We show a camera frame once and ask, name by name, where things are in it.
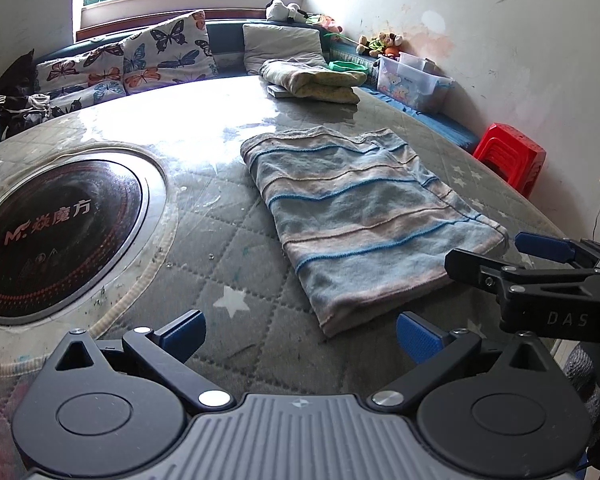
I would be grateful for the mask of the blue bench cover cloth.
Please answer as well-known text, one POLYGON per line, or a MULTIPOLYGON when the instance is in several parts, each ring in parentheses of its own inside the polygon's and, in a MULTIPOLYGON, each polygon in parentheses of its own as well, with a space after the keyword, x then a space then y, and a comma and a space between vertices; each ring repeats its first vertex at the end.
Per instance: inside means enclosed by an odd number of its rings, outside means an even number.
POLYGON ((363 86, 362 90, 368 93, 370 96, 374 96, 378 100, 385 102, 396 110, 400 110, 400 112, 407 114, 411 118, 416 119, 418 122, 421 122, 431 130, 434 130, 434 132, 439 133, 440 136, 443 136, 446 140, 462 148, 465 152, 474 154, 474 151, 480 142, 480 138, 451 117, 448 117, 442 113, 425 114, 419 112, 418 110, 414 110, 414 108, 408 107, 400 101, 393 99, 391 96, 386 96, 385 94, 367 86, 363 86))

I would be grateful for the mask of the green plastic basin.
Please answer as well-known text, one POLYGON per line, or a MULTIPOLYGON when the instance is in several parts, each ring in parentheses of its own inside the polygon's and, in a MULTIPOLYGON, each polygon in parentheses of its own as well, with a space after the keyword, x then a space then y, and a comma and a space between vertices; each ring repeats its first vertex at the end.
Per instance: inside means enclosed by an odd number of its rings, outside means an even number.
POLYGON ((351 61, 336 60, 328 63, 328 68, 337 73, 367 74, 368 67, 351 61))

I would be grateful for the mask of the black round induction cooktop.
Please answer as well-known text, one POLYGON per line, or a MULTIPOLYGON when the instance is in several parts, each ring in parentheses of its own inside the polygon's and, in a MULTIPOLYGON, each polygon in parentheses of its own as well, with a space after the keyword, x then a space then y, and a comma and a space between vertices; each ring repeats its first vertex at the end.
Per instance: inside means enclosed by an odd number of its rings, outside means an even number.
POLYGON ((0 325, 38 322, 104 287, 166 206, 166 177, 128 150, 50 162, 0 197, 0 325))

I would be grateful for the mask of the grey star quilted table cover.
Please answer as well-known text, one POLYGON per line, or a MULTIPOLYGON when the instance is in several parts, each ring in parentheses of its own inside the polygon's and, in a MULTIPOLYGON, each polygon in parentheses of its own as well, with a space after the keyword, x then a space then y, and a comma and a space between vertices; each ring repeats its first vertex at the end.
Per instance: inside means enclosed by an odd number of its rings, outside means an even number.
POLYGON ((19 133, 0 143, 0 198, 19 177, 72 152, 136 148, 166 170, 168 218, 124 280, 96 292, 81 324, 106 318, 106 335, 116 339, 195 308, 208 336, 190 364, 232 393, 369 394, 412 367, 396 344, 396 315, 332 338, 322 333, 240 154, 250 136, 312 127, 348 136, 388 128, 509 234, 558 234, 491 170, 380 99, 279 101, 255 76, 127 96, 19 133))

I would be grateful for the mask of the black bag on bench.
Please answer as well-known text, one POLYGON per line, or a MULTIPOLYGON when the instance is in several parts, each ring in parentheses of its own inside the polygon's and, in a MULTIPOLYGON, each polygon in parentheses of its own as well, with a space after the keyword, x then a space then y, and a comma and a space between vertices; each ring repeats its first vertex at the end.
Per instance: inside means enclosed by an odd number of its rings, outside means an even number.
POLYGON ((50 97, 36 93, 34 50, 0 77, 0 142, 50 119, 50 97))

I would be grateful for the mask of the butterfly print pillow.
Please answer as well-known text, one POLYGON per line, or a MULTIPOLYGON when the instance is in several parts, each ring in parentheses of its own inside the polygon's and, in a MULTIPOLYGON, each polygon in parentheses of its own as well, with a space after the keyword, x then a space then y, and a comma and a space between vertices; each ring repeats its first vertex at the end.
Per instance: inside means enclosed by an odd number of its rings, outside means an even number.
POLYGON ((121 44, 108 44, 38 63, 34 88, 50 98, 50 110, 57 116, 125 96, 122 76, 121 44))
POLYGON ((122 41, 127 94, 212 79, 219 75, 204 10, 147 27, 122 41))

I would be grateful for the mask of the white plush toy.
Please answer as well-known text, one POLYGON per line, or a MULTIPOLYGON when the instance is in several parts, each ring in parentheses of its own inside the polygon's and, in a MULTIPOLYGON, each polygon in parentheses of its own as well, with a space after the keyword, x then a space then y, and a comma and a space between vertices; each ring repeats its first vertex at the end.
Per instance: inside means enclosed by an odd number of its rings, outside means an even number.
POLYGON ((283 3, 282 0, 271 0, 265 7, 265 18, 271 22, 302 23, 309 17, 297 3, 283 3))

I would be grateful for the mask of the red plastic stool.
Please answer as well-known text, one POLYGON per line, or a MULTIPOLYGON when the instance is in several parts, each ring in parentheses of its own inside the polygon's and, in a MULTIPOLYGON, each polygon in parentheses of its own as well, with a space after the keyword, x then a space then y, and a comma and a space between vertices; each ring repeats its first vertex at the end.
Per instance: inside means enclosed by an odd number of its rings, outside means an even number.
POLYGON ((494 122, 486 128, 474 157, 528 198, 545 162, 546 151, 513 126, 494 122))

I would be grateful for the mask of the grey plain pillow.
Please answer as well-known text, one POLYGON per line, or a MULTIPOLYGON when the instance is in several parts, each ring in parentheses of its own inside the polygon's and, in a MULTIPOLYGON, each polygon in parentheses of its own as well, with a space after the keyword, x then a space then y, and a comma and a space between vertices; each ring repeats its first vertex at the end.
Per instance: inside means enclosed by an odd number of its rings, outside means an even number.
POLYGON ((267 24, 243 24, 244 65, 257 75, 266 61, 292 61, 311 66, 327 64, 317 29, 267 24))

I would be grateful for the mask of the folded yellow green blanket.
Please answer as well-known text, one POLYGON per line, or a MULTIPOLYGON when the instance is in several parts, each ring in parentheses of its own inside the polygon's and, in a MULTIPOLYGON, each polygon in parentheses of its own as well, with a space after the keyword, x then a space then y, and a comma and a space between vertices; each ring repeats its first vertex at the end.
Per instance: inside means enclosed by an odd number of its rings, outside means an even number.
POLYGON ((336 72, 323 65, 287 60, 265 61, 259 74, 294 98, 351 105, 360 102, 354 88, 362 86, 367 79, 366 73, 336 72))

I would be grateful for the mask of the striped blue beige shirt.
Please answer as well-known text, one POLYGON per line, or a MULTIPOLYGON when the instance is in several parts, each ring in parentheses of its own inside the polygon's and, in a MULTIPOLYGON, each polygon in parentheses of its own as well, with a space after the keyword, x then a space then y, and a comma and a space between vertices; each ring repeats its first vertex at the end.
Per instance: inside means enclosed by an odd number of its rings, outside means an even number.
POLYGON ((444 259, 455 248, 506 252, 504 226, 389 129, 262 133, 240 154, 326 336, 448 284, 444 259))

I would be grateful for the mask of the clear plastic storage box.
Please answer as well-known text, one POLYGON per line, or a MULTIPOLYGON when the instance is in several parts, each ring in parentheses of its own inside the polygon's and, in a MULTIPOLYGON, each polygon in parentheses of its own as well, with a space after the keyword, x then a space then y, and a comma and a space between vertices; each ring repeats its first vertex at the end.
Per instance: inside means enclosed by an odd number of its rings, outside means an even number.
POLYGON ((453 86, 451 78, 424 72, 386 56, 379 58, 377 90, 418 112, 440 112, 453 86))

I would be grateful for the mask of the brown plush toys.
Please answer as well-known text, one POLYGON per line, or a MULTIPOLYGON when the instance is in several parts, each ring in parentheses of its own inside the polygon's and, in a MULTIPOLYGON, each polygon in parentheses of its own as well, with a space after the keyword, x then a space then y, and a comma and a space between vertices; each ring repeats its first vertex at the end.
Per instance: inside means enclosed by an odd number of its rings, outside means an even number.
POLYGON ((358 38, 356 53, 358 55, 368 55, 372 58, 379 58, 381 55, 388 58, 398 58, 403 44, 403 37, 394 32, 380 32, 375 37, 366 37, 362 35, 358 38))

